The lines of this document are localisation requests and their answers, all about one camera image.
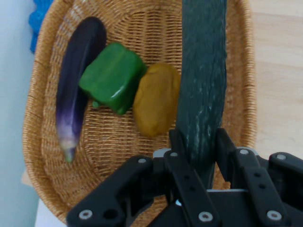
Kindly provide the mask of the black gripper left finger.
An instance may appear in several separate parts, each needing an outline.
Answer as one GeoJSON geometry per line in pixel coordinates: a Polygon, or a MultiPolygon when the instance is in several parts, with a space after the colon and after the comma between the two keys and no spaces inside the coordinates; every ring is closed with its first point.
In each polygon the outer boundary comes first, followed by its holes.
{"type": "Polygon", "coordinates": [[[134,156],[75,205],[66,217],[70,227],[128,227],[154,198],[167,207],[158,225],[219,227],[222,220],[196,171],[185,157],[178,130],[169,131],[171,149],[163,157],[134,156]]]}

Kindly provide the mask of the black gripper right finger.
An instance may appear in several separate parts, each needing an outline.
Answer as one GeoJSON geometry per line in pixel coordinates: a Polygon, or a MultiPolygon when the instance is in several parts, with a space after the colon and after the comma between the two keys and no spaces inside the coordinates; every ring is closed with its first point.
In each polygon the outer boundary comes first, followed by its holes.
{"type": "Polygon", "coordinates": [[[258,227],[303,225],[303,161],[277,152],[268,160],[248,147],[236,147],[225,129],[215,139],[216,162],[234,189],[236,222],[258,227]]]}

